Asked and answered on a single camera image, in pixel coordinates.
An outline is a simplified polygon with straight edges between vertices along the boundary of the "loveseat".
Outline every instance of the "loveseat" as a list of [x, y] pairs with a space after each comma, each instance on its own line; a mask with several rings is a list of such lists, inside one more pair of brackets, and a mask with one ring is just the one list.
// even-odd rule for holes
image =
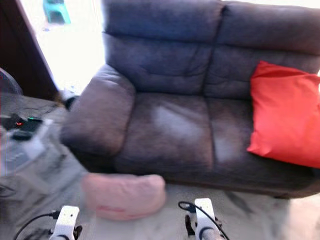
[[88, 171], [279, 198], [320, 192], [314, 169], [246, 150], [251, 75], [260, 60], [318, 73], [320, 9], [220, 0], [101, 7], [105, 65], [60, 134]]

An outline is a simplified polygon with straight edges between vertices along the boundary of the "pink pillow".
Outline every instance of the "pink pillow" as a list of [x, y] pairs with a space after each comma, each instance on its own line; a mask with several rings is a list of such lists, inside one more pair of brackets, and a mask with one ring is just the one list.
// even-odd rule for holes
[[149, 216], [166, 201], [165, 181], [158, 175], [89, 173], [82, 188], [87, 206], [98, 217], [112, 220]]

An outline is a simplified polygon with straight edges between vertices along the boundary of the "black object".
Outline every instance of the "black object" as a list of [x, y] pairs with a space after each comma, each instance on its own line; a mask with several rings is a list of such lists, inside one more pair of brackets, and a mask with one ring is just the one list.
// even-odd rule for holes
[[64, 240], [70, 240], [66, 235], [58, 235], [58, 238], [64, 238]]
[[77, 100], [78, 97], [79, 96], [70, 97], [64, 102], [64, 106], [68, 111], [70, 111], [72, 104], [74, 103], [75, 100]]
[[27, 141], [32, 138], [43, 120], [36, 117], [29, 117], [26, 122], [22, 124], [20, 129], [13, 133], [12, 138], [19, 141]]
[[196, 235], [195, 231], [193, 230], [191, 226], [191, 219], [189, 215], [185, 215], [184, 217], [184, 224], [186, 228], [186, 232], [188, 233], [188, 237]]
[[222, 233], [223, 237], [226, 240], [230, 240], [230, 238], [223, 231], [221, 226], [208, 213], [206, 213], [206, 211], [204, 211], [201, 207], [198, 207], [197, 205], [193, 204], [192, 202], [188, 202], [188, 201], [180, 201], [180, 202], [178, 202], [178, 206], [179, 206], [179, 208], [181, 208], [182, 210], [185, 210], [185, 211], [189, 211], [190, 209], [192, 209], [192, 211], [194, 211], [195, 209], [199, 209], [201, 212], [203, 212], [214, 223], [214, 225]]
[[80, 237], [80, 234], [82, 232], [83, 228], [81, 225], [77, 226], [74, 230], [73, 230], [73, 236], [74, 236], [74, 240], [78, 240], [78, 238]]
[[1, 119], [1, 125], [8, 131], [11, 129], [19, 129], [26, 121], [23, 120], [18, 114], [13, 113], [8, 118]]
[[202, 236], [203, 236], [205, 230], [214, 230], [214, 229], [213, 229], [212, 227], [209, 227], [209, 226], [202, 228], [202, 229], [200, 230], [200, 232], [199, 232], [199, 239], [202, 240]]
[[320, 169], [319, 168], [312, 168], [314, 176], [320, 178]]
[[18, 141], [27, 141], [32, 138], [32, 133], [29, 131], [19, 130], [13, 133], [12, 138]]
[[31, 220], [29, 220], [26, 224], [24, 224], [20, 230], [16, 233], [16, 235], [13, 237], [13, 240], [17, 240], [20, 233], [30, 224], [32, 223], [34, 220], [37, 220], [39, 218], [42, 218], [42, 217], [52, 217], [53, 219], [57, 220], [58, 217], [59, 217], [59, 214], [60, 214], [60, 211], [54, 211], [52, 213], [46, 213], [46, 214], [41, 214], [39, 216], [36, 216], [34, 218], [32, 218]]

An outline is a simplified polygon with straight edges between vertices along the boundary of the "wire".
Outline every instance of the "wire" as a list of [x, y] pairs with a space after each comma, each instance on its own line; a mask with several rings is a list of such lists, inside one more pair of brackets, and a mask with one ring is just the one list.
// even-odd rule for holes
[[41, 214], [39, 216], [36, 216], [34, 218], [32, 218], [31, 220], [29, 220], [26, 224], [24, 224], [20, 230], [16, 233], [16, 235], [14, 236], [13, 240], [17, 240], [18, 236], [20, 235], [20, 233], [30, 224], [32, 223], [34, 220], [37, 220], [39, 218], [42, 218], [42, 217], [52, 217], [53, 219], [58, 219], [59, 217], [59, 214], [60, 214], [60, 211], [54, 211], [52, 213], [46, 213], [46, 214]]
[[197, 205], [193, 204], [189, 201], [179, 201], [178, 203], [179, 208], [182, 210], [188, 211], [188, 212], [194, 212], [195, 208], [199, 209], [201, 212], [203, 212], [213, 223], [214, 225], [219, 229], [219, 231], [223, 234], [226, 240], [230, 240], [230, 238], [227, 236], [227, 234], [223, 231], [223, 229], [219, 226], [219, 224], [208, 214], [206, 211], [204, 211], [201, 207], [198, 207]]

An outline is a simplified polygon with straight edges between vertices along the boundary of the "sofa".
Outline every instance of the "sofa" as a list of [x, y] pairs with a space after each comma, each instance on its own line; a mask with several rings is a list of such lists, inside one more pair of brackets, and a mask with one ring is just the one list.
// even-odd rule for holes
[[102, 0], [105, 65], [60, 138], [93, 173], [301, 198], [310, 167], [247, 152], [260, 60], [316, 74], [320, 9], [220, 0]]

